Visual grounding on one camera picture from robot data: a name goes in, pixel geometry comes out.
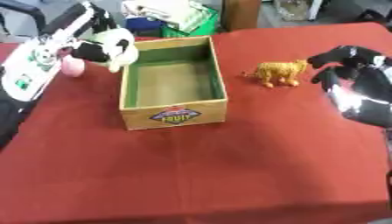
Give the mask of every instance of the box label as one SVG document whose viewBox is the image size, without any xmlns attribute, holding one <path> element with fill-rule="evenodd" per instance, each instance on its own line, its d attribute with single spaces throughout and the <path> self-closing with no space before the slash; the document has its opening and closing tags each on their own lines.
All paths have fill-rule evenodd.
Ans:
<svg viewBox="0 0 392 224">
<path fill-rule="evenodd" d="M 162 123 L 181 124 L 199 115 L 201 115 L 200 112 L 180 106 L 173 106 L 166 108 L 159 114 L 150 117 L 150 119 Z"/>
</svg>

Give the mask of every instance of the robotic hand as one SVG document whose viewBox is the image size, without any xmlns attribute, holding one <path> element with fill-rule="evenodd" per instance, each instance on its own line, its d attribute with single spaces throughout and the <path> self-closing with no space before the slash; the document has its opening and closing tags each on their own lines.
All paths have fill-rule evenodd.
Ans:
<svg viewBox="0 0 392 224">
<path fill-rule="evenodd" d="M 89 28 L 94 40 L 78 39 Z M 59 72 L 61 54 L 102 63 L 114 73 L 137 59 L 134 41 L 128 30 L 117 28 L 107 11 L 85 1 L 15 49 L 0 66 L 0 149 L 18 132 L 18 125 Z"/>
<path fill-rule="evenodd" d="M 310 57 L 313 68 L 330 62 L 311 80 L 321 82 L 332 102 L 345 118 L 383 128 L 392 127 L 392 59 L 364 47 L 342 45 Z M 341 86 L 340 78 L 353 81 L 351 89 Z"/>
</svg>

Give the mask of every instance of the yellow toy animal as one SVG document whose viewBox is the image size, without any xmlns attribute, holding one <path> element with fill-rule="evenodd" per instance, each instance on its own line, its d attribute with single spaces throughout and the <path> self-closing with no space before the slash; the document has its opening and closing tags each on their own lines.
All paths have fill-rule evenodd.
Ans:
<svg viewBox="0 0 392 224">
<path fill-rule="evenodd" d="M 308 63 L 305 59 L 298 59 L 295 62 L 266 62 L 260 63 L 257 69 L 245 76 L 253 75 L 261 79 L 262 84 L 267 88 L 273 88 L 270 82 L 272 76 L 277 76 L 279 82 L 296 87 L 299 82 L 295 78 L 306 70 Z"/>
</svg>

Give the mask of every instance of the red tablecloth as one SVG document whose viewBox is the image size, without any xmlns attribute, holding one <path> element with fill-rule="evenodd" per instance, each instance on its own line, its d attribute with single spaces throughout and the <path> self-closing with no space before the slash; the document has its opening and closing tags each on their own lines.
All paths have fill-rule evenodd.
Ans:
<svg viewBox="0 0 392 224">
<path fill-rule="evenodd" d="M 296 88 L 240 76 L 337 45 L 392 54 L 386 30 L 258 29 L 213 42 L 229 96 L 224 123 L 125 131 L 120 74 L 89 65 L 82 78 L 59 75 L 0 154 L 0 222 L 358 223 L 390 214 L 380 129 L 342 118 L 309 82 L 311 69 Z M 3 58 L 9 50 L 2 45 Z"/>
</svg>

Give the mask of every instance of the pink plush nose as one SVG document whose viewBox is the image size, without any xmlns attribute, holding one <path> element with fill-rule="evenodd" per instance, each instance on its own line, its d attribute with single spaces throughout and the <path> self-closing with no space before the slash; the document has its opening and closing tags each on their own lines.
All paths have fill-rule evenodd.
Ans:
<svg viewBox="0 0 392 224">
<path fill-rule="evenodd" d="M 79 77 L 84 73 L 85 63 L 82 59 L 75 59 L 67 55 L 61 60 L 61 72 L 72 77 Z"/>
</svg>

